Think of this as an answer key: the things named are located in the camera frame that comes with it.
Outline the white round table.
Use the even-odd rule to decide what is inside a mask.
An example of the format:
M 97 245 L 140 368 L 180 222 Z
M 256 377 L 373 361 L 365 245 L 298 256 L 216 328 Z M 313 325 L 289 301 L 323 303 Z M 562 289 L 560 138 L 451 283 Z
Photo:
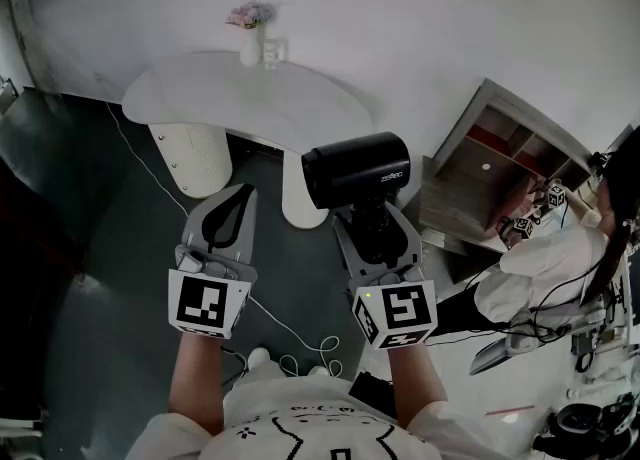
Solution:
M 216 126 L 282 150 L 282 213 L 306 230 L 320 226 L 328 212 L 311 202 L 302 155 L 374 130 L 366 108 L 321 73 L 289 62 L 272 69 L 247 67 L 232 52 L 154 63 L 127 89 L 122 109 L 140 124 Z

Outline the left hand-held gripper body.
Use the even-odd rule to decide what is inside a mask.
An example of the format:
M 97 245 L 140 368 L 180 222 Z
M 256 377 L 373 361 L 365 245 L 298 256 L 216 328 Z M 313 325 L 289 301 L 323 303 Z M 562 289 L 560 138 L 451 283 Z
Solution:
M 168 321 L 191 334 L 229 339 L 249 301 L 257 271 L 250 265 L 179 245 L 168 272 Z

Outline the black hair dryer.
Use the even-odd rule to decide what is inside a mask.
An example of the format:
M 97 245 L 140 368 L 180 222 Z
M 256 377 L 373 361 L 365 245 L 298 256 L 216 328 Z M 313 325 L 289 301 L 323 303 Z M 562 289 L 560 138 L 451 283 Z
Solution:
M 301 157 L 301 166 L 315 207 L 346 216 L 364 239 L 371 263 L 396 267 L 407 243 L 387 204 L 410 179 L 404 141 L 382 132 L 320 146 Z

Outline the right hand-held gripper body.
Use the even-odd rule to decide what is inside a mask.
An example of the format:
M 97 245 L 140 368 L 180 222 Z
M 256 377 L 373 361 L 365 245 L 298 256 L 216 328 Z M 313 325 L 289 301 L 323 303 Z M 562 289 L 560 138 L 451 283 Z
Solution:
M 418 265 L 349 281 L 352 313 L 376 350 L 421 344 L 437 325 L 434 283 Z

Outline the person's left forearm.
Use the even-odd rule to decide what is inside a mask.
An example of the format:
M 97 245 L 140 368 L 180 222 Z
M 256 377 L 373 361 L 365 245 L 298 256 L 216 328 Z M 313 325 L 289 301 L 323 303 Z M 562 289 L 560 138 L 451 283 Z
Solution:
M 173 371 L 168 411 L 189 418 L 210 435 L 224 430 L 222 351 L 218 339 L 183 333 Z

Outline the pink and blue flower bouquet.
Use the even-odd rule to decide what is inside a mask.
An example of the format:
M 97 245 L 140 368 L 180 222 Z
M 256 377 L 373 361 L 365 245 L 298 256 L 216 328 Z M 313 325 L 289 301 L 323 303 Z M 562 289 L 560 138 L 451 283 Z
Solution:
M 250 1 L 232 9 L 225 23 L 241 29 L 254 29 L 271 21 L 275 15 L 272 5 Z

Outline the person's right forearm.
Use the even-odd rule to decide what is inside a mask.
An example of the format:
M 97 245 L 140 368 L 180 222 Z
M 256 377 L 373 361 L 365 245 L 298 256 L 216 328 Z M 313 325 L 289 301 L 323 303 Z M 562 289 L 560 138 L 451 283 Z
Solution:
M 397 421 L 402 427 L 429 404 L 448 400 L 425 344 L 388 349 L 387 354 Z

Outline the grey wooden shelf cabinet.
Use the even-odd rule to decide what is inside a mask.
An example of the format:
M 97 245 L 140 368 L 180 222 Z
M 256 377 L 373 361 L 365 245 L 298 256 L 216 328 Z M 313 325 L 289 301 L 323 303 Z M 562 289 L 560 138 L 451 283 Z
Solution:
M 590 155 L 533 105 L 485 79 L 436 154 L 423 160 L 417 227 L 431 243 L 504 252 L 499 220 L 547 214 L 547 185 L 577 189 L 591 175 Z

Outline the black waist pouch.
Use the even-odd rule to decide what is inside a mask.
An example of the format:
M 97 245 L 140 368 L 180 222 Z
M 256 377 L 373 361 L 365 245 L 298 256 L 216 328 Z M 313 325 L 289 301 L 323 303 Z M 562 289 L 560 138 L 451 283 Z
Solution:
M 389 381 L 367 371 L 360 372 L 351 385 L 349 395 L 392 419 L 397 418 L 394 389 Z

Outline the grey door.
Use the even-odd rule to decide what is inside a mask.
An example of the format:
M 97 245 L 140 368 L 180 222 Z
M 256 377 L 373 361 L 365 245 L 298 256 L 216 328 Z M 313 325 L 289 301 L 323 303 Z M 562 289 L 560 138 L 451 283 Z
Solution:
M 29 0 L 8 0 L 8 9 L 14 37 L 32 86 L 41 93 L 58 94 L 59 88 L 37 32 Z

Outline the black and white headset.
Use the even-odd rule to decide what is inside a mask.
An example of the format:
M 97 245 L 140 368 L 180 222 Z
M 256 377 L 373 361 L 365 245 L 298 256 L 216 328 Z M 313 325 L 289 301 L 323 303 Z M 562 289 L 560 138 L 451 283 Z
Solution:
M 604 407 L 572 403 L 553 415 L 545 453 L 560 460 L 622 460 L 640 436 L 637 417 L 631 394 Z

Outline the white vase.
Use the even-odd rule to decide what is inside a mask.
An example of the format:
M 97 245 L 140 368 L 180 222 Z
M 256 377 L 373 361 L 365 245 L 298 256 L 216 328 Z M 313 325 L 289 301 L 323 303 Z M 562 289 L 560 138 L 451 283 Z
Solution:
M 262 48 L 259 42 L 259 27 L 246 28 L 245 39 L 239 52 L 240 61 L 245 67 L 254 67 L 261 62 Z

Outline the person's white printed shirt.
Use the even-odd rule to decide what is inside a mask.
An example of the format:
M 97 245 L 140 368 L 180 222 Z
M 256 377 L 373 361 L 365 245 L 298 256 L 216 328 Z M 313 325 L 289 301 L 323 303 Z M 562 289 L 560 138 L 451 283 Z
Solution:
M 243 384 L 224 410 L 216 436 L 177 413 L 153 417 L 126 460 L 508 460 L 447 402 L 401 427 L 323 375 Z

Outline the clear glass jar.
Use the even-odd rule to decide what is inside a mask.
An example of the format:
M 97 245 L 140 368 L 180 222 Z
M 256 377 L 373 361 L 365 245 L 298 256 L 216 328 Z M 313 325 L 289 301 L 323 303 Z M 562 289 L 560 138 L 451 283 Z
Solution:
M 288 40 L 285 38 L 267 38 L 263 42 L 262 61 L 266 70 L 273 70 L 280 62 L 286 61 Z

